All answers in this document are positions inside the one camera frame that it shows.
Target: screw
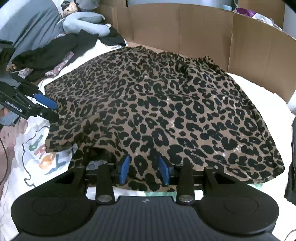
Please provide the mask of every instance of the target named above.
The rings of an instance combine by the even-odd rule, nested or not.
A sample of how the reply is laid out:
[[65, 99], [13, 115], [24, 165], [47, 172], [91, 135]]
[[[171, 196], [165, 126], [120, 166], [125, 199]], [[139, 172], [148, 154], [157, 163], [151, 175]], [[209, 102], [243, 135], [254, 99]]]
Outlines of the screw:
[[193, 197], [190, 196], [190, 195], [184, 194], [184, 195], [181, 195], [181, 196], [179, 197], [179, 200], [180, 200], [181, 202], [189, 203], [189, 202], [192, 202], [192, 201], [193, 201]]
[[97, 200], [100, 202], [110, 202], [112, 200], [112, 197], [110, 195], [103, 194], [98, 196]]

